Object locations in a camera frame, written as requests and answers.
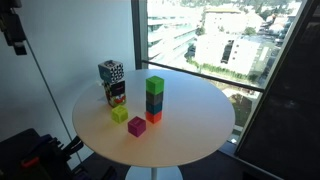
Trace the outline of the black equipment with clamps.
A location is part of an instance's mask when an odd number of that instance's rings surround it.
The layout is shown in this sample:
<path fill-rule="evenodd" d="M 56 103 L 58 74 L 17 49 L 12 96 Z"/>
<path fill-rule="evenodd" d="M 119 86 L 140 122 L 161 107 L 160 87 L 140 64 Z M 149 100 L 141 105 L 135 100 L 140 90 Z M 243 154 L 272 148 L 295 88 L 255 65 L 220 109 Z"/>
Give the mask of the black equipment with clamps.
<path fill-rule="evenodd" d="M 116 180 L 112 166 L 99 179 L 81 165 L 69 167 L 71 156 L 83 146 L 78 136 L 64 146 L 50 134 L 22 131 L 0 142 L 0 180 Z"/>

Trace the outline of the dark window handrail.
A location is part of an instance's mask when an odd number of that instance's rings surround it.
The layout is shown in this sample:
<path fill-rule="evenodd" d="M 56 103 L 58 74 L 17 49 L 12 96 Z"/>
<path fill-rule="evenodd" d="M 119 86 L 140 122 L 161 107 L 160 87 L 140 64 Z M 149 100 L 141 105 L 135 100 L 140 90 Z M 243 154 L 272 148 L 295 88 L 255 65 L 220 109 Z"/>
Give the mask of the dark window handrail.
<path fill-rule="evenodd" d="M 192 71 L 188 71 L 188 70 L 183 70 L 183 69 L 179 69 L 179 68 L 175 68 L 175 67 L 171 67 L 171 66 L 155 63 L 155 62 L 150 62 L 150 61 L 147 61 L 147 60 L 141 60 L 141 63 L 151 64 L 151 65 L 155 65 L 155 66 L 158 66 L 158 67 L 162 67 L 162 68 L 166 68 L 166 69 L 170 69 L 170 70 L 174 70 L 174 71 L 179 71 L 179 72 L 191 74 L 191 75 L 198 76 L 198 77 L 201 77 L 201 78 L 206 78 L 206 79 L 209 79 L 209 80 L 214 80 L 214 81 L 218 81 L 218 82 L 221 82 L 221 83 L 238 86 L 238 87 L 241 87 L 241 88 L 257 91 L 257 92 L 260 92 L 260 93 L 265 93 L 265 90 L 263 88 L 254 87 L 254 86 L 238 83 L 238 82 L 231 81 L 231 80 L 226 80 L 226 79 L 222 79 L 222 78 L 218 78 L 218 77 L 204 75 L 204 74 L 200 74 L 200 73 L 196 73 L 196 72 L 192 72 Z"/>

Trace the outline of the orange red block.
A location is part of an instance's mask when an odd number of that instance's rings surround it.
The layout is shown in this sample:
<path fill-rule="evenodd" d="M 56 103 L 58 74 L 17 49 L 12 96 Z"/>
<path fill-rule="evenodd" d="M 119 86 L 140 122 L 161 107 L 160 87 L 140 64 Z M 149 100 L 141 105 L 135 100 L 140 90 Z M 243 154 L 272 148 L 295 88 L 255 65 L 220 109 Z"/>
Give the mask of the orange red block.
<path fill-rule="evenodd" d="M 146 119 L 149 122 L 155 124 L 155 123 L 159 122 L 162 119 L 162 112 L 158 112 L 156 114 L 152 114 L 150 112 L 146 112 L 145 116 L 146 116 Z"/>

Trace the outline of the green top block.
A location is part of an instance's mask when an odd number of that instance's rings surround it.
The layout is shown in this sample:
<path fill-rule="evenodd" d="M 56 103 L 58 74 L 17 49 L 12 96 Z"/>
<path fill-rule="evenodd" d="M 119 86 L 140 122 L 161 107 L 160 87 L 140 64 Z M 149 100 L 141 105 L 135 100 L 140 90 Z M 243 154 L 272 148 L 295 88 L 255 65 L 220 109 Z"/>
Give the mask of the green top block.
<path fill-rule="evenodd" d="M 157 95 L 164 90 L 164 80 L 158 76 L 152 76 L 146 79 L 146 91 Z"/>

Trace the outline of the black white patterned cube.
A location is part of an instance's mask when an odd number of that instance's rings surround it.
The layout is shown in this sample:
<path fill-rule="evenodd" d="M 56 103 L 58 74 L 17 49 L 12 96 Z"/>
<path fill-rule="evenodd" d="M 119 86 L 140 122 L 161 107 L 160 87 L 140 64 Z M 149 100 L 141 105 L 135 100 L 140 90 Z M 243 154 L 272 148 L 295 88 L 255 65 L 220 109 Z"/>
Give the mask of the black white patterned cube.
<path fill-rule="evenodd" d="M 102 80 L 115 83 L 124 77 L 123 64 L 115 60 L 107 60 L 98 65 L 99 75 Z"/>

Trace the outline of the white round table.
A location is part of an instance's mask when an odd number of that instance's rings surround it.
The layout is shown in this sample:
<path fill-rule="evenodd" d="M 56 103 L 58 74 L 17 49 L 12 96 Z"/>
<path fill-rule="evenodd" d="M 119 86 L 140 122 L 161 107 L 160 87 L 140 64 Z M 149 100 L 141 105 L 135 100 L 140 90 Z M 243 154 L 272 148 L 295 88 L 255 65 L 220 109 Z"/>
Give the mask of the white round table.
<path fill-rule="evenodd" d="M 126 72 L 129 116 L 145 116 L 145 80 L 154 75 L 165 80 L 162 119 L 148 123 L 139 137 L 128 132 L 127 122 L 111 119 L 101 86 L 87 89 L 72 114 L 74 129 L 84 144 L 109 160 L 140 167 L 184 165 L 219 149 L 233 130 L 234 109 L 222 91 L 198 77 L 156 69 Z"/>

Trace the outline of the yellow-green block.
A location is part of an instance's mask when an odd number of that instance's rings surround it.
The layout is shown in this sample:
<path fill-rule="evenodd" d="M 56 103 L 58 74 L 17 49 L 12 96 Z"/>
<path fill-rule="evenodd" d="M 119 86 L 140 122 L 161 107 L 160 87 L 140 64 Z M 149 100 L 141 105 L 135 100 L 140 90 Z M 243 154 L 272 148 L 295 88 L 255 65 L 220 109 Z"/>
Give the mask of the yellow-green block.
<path fill-rule="evenodd" d="M 128 119 L 128 110 L 124 106 L 117 106 L 111 110 L 111 118 L 117 123 L 122 123 Z"/>

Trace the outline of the teal blue block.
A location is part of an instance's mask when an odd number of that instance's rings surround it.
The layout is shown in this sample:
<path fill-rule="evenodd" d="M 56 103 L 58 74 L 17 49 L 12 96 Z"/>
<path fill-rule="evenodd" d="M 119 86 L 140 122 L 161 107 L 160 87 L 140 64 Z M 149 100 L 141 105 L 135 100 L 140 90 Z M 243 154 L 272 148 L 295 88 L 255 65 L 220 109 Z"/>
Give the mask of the teal blue block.
<path fill-rule="evenodd" d="M 146 102 L 146 111 L 155 115 L 162 111 L 162 103 L 159 102 L 158 104 L 151 104 Z"/>

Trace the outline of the colourful patterned lower cube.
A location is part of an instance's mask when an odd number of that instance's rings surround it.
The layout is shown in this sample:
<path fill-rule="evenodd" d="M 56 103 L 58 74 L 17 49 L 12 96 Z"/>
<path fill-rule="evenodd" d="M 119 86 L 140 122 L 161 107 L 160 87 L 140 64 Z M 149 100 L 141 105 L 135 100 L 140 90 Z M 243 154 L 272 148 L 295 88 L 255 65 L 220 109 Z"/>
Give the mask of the colourful patterned lower cube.
<path fill-rule="evenodd" d="M 105 95 L 108 104 L 111 107 L 116 107 L 118 105 L 123 105 L 126 103 L 126 93 L 125 93 L 125 81 L 121 80 L 116 83 L 103 83 L 105 89 Z"/>

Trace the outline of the pink magenta block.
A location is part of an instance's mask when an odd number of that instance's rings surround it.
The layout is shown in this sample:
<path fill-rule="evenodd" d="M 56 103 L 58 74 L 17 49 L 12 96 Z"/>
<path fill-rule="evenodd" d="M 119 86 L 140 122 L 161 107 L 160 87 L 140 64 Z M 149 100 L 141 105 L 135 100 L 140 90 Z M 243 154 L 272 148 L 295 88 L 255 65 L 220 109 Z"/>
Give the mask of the pink magenta block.
<path fill-rule="evenodd" d="M 138 116 L 131 119 L 127 125 L 128 132 L 135 137 L 141 136 L 146 130 L 146 121 Z"/>

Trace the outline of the grey block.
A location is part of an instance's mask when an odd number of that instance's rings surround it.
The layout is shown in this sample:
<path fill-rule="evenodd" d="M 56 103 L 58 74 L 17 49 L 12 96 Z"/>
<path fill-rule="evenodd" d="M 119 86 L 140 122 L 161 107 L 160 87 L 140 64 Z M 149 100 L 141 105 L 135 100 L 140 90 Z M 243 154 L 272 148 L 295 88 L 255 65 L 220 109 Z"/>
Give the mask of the grey block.
<path fill-rule="evenodd" d="M 152 105 L 157 105 L 163 101 L 163 93 L 154 95 L 150 92 L 146 92 L 146 101 Z"/>

